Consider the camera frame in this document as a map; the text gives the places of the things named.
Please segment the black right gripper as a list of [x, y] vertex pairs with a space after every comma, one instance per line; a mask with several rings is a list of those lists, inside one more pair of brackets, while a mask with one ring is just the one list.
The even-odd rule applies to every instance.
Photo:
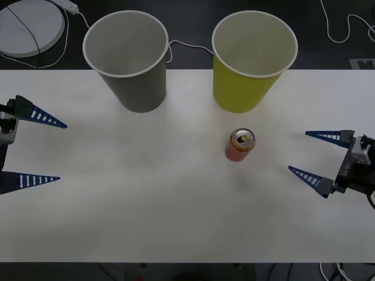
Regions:
[[[353, 130], [306, 131], [305, 135], [348, 148], [336, 176], [337, 191], [352, 189], [360, 193], [374, 192], [374, 139], [359, 136]], [[288, 166], [288, 169], [323, 198], [328, 198], [334, 181], [326, 177]]]

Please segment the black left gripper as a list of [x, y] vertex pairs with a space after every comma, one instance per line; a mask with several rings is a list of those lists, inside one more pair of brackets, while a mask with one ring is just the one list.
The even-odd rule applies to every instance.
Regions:
[[[20, 120], [66, 129], [67, 125], [34, 105], [25, 97], [17, 95], [7, 102], [11, 114]], [[1, 194], [11, 193], [26, 188], [39, 186], [60, 180], [60, 177], [43, 176], [37, 174], [2, 172], [6, 159], [6, 145], [0, 146]]]

